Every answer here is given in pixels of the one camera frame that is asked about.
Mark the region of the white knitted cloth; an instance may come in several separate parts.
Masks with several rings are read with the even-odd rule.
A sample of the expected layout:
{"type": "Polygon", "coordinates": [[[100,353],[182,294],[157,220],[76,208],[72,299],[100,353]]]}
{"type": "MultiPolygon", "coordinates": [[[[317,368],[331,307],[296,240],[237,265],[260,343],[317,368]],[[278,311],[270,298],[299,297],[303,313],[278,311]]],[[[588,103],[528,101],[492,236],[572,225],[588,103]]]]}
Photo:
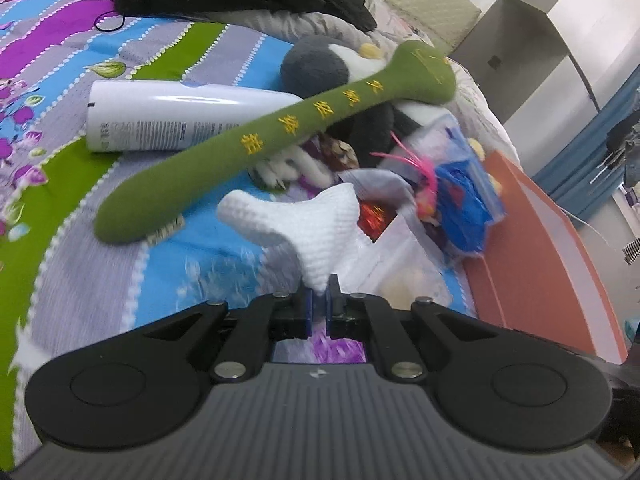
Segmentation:
{"type": "Polygon", "coordinates": [[[291,248],[304,285],[318,295],[326,291],[332,272],[347,270],[371,244],[359,229],[360,205],[350,183],[296,203],[258,200],[234,190],[220,201],[216,215],[258,246],[291,248]]]}

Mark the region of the blue plastic bag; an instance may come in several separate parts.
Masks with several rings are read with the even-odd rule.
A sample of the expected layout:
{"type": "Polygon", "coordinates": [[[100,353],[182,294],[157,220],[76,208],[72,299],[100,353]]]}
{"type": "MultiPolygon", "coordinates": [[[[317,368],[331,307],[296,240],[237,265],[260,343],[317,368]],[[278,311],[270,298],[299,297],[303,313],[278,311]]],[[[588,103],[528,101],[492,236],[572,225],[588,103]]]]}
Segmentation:
{"type": "Polygon", "coordinates": [[[489,230],[506,218],[490,174],[476,158],[445,162],[436,167],[437,211],[454,252],[481,256],[489,230]]]}

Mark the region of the pink ribbon snack packet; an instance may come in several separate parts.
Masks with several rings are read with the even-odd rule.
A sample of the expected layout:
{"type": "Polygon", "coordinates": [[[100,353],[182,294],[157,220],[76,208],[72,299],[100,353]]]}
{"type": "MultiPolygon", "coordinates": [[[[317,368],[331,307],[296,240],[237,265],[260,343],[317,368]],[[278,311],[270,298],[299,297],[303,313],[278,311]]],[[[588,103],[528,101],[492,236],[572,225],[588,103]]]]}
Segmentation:
{"type": "Polygon", "coordinates": [[[428,157],[421,157],[413,150],[407,148],[396,133],[390,133],[390,138],[400,149],[400,154],[371,152],[376,158],[389,159],[399,162],[412,169],[409,182],[413,188],[414,202],[416,203],[416,216],[422,222],[429,222],[436,217],[438,181],[434,162],[428,157]]]}

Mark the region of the orange cardboard box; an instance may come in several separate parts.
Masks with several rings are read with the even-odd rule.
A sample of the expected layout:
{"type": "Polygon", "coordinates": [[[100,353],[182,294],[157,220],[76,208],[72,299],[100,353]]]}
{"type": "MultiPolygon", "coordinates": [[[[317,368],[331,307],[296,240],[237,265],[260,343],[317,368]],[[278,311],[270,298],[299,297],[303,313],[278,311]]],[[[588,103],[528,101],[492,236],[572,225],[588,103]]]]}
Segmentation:
{"type": "Polygon", "coordinates": [[[506,218],[489,228],[484,255],[463,263],[477,316],[623,363],[614,308],[570,219],[500,153],[484,166],[502,185],[506,218]]]}

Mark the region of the colourful striped floral bedsheet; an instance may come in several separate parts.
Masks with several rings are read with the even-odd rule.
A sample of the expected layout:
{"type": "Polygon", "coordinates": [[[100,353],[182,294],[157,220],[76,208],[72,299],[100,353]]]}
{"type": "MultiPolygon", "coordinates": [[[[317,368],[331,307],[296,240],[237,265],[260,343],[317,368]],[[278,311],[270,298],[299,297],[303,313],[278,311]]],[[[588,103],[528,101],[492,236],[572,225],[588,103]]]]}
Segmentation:
{"type": "Polygon", "coordinates": [[[36,368],[207,299],[232,308],[293,288],[296,260],[215,214],[221,190],[157,245],[96,240],[99,204],[153,155],[93,154],[86,104],[101,79],[274,89],[302,18],[194,24],[119,18],[112,0],[1,0],[1,466],[38,446],[24,407],[36,368]]]}

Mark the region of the white cylindrical bottle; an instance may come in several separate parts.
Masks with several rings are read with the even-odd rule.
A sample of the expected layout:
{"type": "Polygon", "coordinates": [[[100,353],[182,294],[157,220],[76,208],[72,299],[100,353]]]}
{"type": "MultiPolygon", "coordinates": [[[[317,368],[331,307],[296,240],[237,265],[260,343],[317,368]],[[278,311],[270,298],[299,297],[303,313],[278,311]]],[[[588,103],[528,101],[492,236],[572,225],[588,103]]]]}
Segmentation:
{"type": "Polygon", "coordinates": [[[96,81],[87,105],[87,148],[182,151],[299,101],[291,93],[223,84],[96,81]]]}

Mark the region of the long green plush stick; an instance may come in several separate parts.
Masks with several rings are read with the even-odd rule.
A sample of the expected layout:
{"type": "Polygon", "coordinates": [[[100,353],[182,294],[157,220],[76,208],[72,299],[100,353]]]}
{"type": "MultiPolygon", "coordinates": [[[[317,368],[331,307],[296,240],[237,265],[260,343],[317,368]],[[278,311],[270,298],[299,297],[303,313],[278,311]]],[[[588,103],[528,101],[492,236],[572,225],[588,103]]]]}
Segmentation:
{"type": "Polygon", "coordinates": [[[446,58],[408,40],[373,75],[227,130],[135,174],[103,201],[93,233],[105,244],[141,240],[211,188],[336,122],[393,100],[445,104],[454,92],[456,77],[446,58]]]}

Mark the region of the grey white penguin plush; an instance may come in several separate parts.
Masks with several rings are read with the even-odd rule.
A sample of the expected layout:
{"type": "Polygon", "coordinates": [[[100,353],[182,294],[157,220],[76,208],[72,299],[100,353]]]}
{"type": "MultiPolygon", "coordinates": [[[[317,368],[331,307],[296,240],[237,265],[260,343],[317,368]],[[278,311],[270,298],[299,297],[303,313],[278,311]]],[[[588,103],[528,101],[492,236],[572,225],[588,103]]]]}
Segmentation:
{"type": "Polygon", "coordinates": [[[416,101],[441,106],[454,98],[456,77],[446,56],[419,40],[402,42],[386,58],[367,58],[344,42],[308,36],[294,44],[281,64],[283,89],[303,99],[338,89],[354,108],[324,128],[328,136],[354,150],[361,168],[382,162],[392,136],[410,130],[401,125],[399,104],[416,101]]]}

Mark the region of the blue curtain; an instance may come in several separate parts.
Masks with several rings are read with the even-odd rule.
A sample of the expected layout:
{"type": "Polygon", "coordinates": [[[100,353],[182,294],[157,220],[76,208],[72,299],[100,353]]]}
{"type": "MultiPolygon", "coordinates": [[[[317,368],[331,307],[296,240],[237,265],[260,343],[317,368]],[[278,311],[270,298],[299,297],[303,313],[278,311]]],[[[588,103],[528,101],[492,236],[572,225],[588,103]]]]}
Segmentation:
{"type": "Polygon", "coordinates": [[[623,162],[606,146],[608,134],[639,113],[634,70],[608,104],[533,180],[561,208],[587,221],[623,182],[623,162]]]}

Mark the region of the grey quilt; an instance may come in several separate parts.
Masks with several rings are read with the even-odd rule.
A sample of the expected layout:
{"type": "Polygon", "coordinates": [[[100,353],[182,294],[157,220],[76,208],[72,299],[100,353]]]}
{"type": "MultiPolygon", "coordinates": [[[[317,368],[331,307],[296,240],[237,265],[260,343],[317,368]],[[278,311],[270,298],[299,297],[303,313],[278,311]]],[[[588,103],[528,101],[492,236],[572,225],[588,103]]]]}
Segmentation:
{"type": "MultiPolygon", "coordinates": [[[[340,40],[354,50],[364,44],[374,44],[389,58],[401,42],[409,39],[431,41],[424,32],[417,32],[401,18],[384,0],[364,0],[366,8],[376,21],[372,32],[360,32],[330,14],[318,12],[292,13],[267,10],[244,10],[229,12],[204,12],[195,14],[194,22],[221,22],[245,26],[273,36],[290,44],[307,36],[321,36],[340,40]]],[[[488,102],[469,71],[456,61],[450,62],[456,75],[457,92],[446,109],[457,118],[462,132],[469,138],[480,141],[488,152],[499,151],[514,164],[520,162],[518,152],[502,123],[490,110],[488,102]]]]}

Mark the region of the grey white wardrobe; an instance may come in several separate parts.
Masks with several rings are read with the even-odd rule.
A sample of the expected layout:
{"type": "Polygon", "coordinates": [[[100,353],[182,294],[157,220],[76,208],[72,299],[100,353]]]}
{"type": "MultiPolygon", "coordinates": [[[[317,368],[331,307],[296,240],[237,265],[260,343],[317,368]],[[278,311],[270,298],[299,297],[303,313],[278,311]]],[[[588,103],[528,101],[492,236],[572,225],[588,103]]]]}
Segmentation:
{"type": "Polygon", "coordinates": [[[639,64],[639,0],[497,0],[452,56],[500,122],[562,63],[602,108],[639,64]]]}

